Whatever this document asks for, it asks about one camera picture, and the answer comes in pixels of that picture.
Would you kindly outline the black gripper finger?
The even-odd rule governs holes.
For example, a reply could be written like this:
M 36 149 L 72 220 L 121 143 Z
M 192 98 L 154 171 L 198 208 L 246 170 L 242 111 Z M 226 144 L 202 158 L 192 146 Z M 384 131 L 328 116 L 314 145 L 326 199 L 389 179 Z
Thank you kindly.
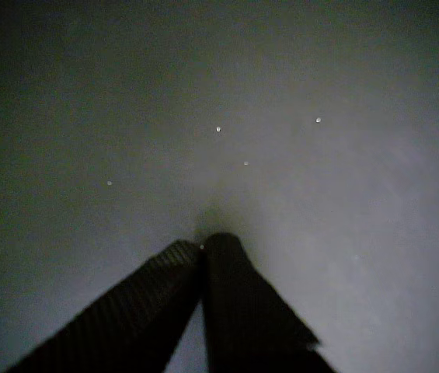
M 163 372 L 199 302 L 201 260 L 175 241 L 9 371 Z
M 331 372 L 319 340 L 255 269 L 239 238 L 204 243 L 203 307 L 211 372 Z

